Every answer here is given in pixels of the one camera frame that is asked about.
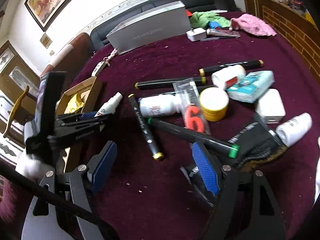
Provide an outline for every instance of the metal bolt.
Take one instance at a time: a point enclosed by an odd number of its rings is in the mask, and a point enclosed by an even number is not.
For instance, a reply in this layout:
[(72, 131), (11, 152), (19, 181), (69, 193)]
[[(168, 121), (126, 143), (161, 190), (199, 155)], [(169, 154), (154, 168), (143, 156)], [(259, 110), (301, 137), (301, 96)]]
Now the metal bolt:
[(257, 171), (255, 172), (255, 174), (256, 174), (258, 177), (262, 177), (262, 176), (263, 176), (262, 171), (259, 171), (259, 170), (257, 170)]
[(48, 171), (45, 175), (49, 178), (54, 174), (53, 171)]
[(87, 165), (82, 164), (78, 167), (78, 171), (85, 171), (86, 168), (87, 168)]
[(223, 169), (224, 171), (231, 171), (231, 167), (230, 167), (229, 165), (223, 165), (223, 166), (222, 166), (222, 169)]

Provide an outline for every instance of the yellow tape roll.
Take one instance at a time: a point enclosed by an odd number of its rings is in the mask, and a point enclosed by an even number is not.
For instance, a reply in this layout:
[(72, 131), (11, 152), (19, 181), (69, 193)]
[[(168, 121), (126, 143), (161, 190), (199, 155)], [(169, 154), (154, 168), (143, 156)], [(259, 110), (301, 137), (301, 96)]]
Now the yellow tape roll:
[(217, 122), (226, 115), (229, 97), (224, 90), (207, 88), (201, 92), (199, 101), (203, 115), (208, 121)]

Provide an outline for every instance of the black marker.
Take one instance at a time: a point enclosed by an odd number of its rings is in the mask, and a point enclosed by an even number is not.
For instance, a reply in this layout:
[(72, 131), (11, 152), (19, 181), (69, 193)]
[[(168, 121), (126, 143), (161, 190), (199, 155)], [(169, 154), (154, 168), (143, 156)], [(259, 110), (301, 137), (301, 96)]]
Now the black marker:
[(132, 105), (132, 108), (136, 114), (137, 120), (140, 124), (143, 136), (144, 136), (144, 138), (145, 138), (145, 140), (146, 140), (146, 142), (152, 152), (153, 158), (157, 161), (161, 160), (164, 157), (164, 154), (159, 151), (158, 145), (156, 144), (147, 123), (145, 122), (144, 118), (142, 117), (142, 114), (139, 109), (139, 104), (138, 104), (137, 100), (135, 99), (134, 94), (129, 95), (128, 98), (129, 98), (129, 101)]
[(223, 68), (234, 66), (234, 65), (241, 65), (242, 67), (244, 67), (245, 70), (251, 70), (251, 69), (261, 68), (263, 66), (263, 61), (253, 60), (253, 61), (244, 61), (244, 62), (229, 63), (229, 64), (223, 64), (223, 65), (216, 65), (212, 67), (205, 67), (205, 68), (199, 69), (199, 74), (202, 77), (209, 77), (214, 72), (217, 72)]
[(221, 155), (228, 156), (229, 158), (235, 159), (237, 157), (239, 146), (236, 144), (220, 141), (211, 135), (164, 122), (158, 118), (149, 118), (148, 124), (173, 134), (178, 138), (184, 139), (190, 143), (201, 142), (208, 149), (213, 150)]
[[(143, 81), (135, 83), (134, 87), (140, 90), (147, 89), (158, 89), (158, 88), (172, 88), (173, 83), (182, 81), (188, 78), (169, 78), (169, 79), (159, 79), (159, 80), (151, 80), (151, 81)], [(207, 80), (205, 77), (194, 77), (193, 78), (196, 86), (205, 85)]]

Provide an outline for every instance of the red number 6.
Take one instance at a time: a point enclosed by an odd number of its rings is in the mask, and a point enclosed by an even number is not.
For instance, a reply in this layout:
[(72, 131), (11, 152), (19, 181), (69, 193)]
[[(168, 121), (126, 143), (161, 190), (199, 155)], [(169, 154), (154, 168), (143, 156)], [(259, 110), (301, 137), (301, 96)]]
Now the red number 6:
[(186, 126), (189, 129), (196, 130), (197, 132), (204, 132), (204, 125), (198, 114), (200, 109), (196, 106), (189, 106), (185, 113)]

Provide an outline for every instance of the green cloth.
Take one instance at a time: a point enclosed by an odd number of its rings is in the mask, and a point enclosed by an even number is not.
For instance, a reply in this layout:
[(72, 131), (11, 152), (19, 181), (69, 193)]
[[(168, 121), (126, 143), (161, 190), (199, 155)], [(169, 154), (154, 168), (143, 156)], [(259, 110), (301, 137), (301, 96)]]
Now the green cloth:
[(191, 27), (205, 29), (209, 22), (217, 22), (222, 28), (230, 27), (230, 21), (214, 12), (194, 12), (190, 18)]

